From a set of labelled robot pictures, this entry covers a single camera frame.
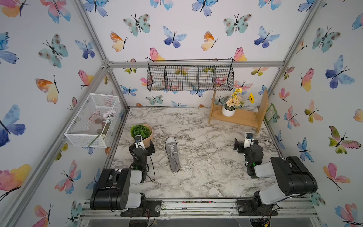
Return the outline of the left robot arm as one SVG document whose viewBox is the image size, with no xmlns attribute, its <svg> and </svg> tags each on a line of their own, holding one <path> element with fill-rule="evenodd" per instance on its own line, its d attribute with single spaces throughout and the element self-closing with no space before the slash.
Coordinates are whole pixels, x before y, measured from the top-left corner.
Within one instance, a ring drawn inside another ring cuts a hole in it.
<svg viewBox="0 0 363 227">
<path fill-rule="evenodd" d="M 90 198 L 91 210 L 146 212 L 145 195 L 131 192 L 130 186 L 143 183 L 148 177 L 150 168 L 147 157 L 155 153 L 155 147 L 152 141 L 149 142 L 149 147 L 139 142 L 131 145 L 129 151 L 133 157 L 133 163 L 129 168 L 109 168 L 102 171 Z"/>
</svg>

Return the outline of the green plant in terracotta pot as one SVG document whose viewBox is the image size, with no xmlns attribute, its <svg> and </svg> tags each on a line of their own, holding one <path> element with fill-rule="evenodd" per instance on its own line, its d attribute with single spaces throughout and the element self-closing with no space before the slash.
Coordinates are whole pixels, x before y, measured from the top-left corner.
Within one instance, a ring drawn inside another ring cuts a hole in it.
<svg viewBox="0 0 363 227">
<path fill-rule="evenodd" d="M 150 142 L 153 139 L 153 129 L 148 124 L 137 124 L 131 127 L 131 137 L 141 136 L 146 148 L 150 147 Z"/>
</svg>

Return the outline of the white shoelace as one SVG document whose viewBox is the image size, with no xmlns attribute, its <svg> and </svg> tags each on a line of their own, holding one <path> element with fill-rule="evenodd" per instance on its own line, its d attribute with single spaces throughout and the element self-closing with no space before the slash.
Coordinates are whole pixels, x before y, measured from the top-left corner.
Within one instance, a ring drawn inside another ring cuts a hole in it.
<svg viewBox="0 0 363 227">
<path fill-rule="evenodd" d="M 167 154 L 169 164 L 172 166 L 180 166 L 179 153 L 172 151 L 170 154 Z"/>
</svg>

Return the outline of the grey canvas sneaker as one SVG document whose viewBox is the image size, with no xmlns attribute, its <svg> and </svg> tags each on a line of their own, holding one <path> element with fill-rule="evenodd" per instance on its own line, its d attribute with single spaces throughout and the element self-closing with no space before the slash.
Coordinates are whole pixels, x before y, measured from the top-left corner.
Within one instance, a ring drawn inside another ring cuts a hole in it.
<svg viewBox="0 0 363 227">
<path fill-rule="evenodd" d="M 166 156 L 168 157 L 171 171 L 177 173 L 181 169 L 178 143 L 174 137 L 168 137 L 164 144 Z"/>
</svg>

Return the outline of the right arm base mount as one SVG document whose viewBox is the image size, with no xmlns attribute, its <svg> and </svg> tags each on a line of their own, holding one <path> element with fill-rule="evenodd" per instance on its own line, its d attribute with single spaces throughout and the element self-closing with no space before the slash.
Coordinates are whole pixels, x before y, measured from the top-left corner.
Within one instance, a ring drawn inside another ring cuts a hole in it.
<svg viewBox="0 0 363 227">
<path fill-rule="evenodd" d="M 275 212 L 273 206 L 259 203 L 255 199 L 244 199 L 236 201 L 236 209 L 239 216 L 269 216 Z"/>
</svg>

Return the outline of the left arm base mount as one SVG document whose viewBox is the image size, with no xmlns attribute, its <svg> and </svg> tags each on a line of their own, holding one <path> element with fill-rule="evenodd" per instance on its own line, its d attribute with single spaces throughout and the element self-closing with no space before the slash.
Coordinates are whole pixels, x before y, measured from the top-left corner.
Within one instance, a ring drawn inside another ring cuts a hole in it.
<svg viewBox="0 0 363 227">
<path fill-rule="evenodd" d="M 144 200 L 138 208 L 127 208 L 120 213 L 121 217 L 159 217 L 161 201 Z"/>
</svg>

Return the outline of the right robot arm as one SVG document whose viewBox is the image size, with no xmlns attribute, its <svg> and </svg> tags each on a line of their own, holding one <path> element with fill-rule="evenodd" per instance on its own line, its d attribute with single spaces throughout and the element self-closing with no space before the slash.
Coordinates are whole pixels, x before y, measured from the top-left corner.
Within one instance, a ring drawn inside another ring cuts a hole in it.
<svg viewBox="0 0 363 227">
<path fill-rule="evenodd" d="M 292 196 L 304 196 L 318 190 L 318 183 L 298 157 L 272 157 L 263 163 L 263 148 L 257 140 L 234 139 L 233 149 L 245 157 L 251 178 L 275 178 L 272 186 L 254 193 L 256 205 L 274 205 Z"/>
</svg>

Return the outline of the wooden shelf rack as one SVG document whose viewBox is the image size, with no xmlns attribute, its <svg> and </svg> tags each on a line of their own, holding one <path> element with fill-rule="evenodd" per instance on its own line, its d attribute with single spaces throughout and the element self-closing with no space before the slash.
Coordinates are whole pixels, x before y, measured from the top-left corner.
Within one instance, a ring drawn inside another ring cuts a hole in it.
<svg viewBox="0 0 363 227">
<path fill-rule="evenodd" d="M 258 112 L 237 109 L 233 116 L 225 116 L 222 114 L 222 108 L 222 105 L 215 105 L 214 101 L 212 101 L 209 115 L 209 123 L 211 123 L 212 119 L 215 119 L 218 121 L 244 125 L 255 128 L 256 133 L 258 134 L 260 132 L 265 114 L 268 109 L 268 90 L 266 89 L 263 93 Z"/>
</svg>

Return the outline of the green framed wall card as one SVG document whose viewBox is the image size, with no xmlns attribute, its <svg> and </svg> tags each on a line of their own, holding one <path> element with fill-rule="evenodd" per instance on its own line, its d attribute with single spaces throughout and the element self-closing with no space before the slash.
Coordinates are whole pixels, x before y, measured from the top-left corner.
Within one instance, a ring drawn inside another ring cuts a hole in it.
<svg viewBox="0 0 363 227">
<path fill-rule="evenodd" d="M 279 120 L 280 116 L 278 115 L 278 112 L 273 104 L 270 105 L 270 107 L 267 109 L 265 114 L 265 121 L 269 122 L 272 120 L 272 123 L 276 123 Z"/>
</svg>

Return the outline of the white mesh wall basket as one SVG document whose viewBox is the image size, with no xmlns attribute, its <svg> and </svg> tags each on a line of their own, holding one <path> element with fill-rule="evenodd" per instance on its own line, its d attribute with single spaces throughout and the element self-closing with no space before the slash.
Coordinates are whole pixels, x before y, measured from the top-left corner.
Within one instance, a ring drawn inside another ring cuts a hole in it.
<svg viewBox="0 0 363 227">
<path fill-rule="evenodd" d="M 76 147 L 106 148 L 120 110 L 118 96 L 91 93 L 64 135 Z"/>
</svg>

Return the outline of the aluminium front rail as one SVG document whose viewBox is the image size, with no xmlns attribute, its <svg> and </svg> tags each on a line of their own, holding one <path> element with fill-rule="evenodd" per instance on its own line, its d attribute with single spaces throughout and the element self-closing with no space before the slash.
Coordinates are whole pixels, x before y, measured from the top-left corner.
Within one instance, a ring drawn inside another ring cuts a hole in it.
<svg viewBox="0 0 363 227">
<path fill-rule="evenodd" d="M 318 218 L 316 209 L 308 198 L 287 199 L 272 207 L 272 211 L 239 212 L 237 204 L 242 199 L 160 199 L 160 211 L 150 213 L 156 219 L 187 218 Z"/>
</svg>

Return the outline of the flowers in white pot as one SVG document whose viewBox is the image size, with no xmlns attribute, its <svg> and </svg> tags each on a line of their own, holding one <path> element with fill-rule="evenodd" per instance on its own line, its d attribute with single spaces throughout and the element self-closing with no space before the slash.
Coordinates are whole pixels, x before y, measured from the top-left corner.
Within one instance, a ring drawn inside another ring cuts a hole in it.
<svg viewBox="0 0 363 227">
<path fill-rule="evenodd" d="M 231 97 L 223 104 L 221 112 L 226 117 L 231 117 L 235 114 L 237 109 L 241 109 L 245 106 L 245 102 L 255 103 L 255 97 L 252 93 L 249 94 L 247 99 L 242 98 L 243 89 L 236 89 Z"/>
</svg>

